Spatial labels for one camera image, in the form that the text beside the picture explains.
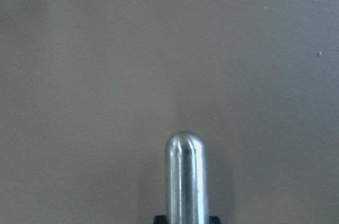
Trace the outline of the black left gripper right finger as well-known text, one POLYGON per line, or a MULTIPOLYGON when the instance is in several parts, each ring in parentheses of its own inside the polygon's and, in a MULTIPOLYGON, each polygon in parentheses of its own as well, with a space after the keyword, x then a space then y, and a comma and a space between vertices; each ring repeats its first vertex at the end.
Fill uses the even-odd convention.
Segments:
POLYGON ((221 224, 221 220, 218 216, 210 216, 209 224, 221 224))

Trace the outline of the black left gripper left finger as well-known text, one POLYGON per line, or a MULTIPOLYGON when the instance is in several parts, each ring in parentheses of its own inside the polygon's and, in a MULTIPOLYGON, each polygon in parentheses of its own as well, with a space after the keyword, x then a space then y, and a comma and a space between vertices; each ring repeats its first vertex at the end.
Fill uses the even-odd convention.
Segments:
POLYGON ((165 215, 154 216, 154 224, 167 224, 165 215))

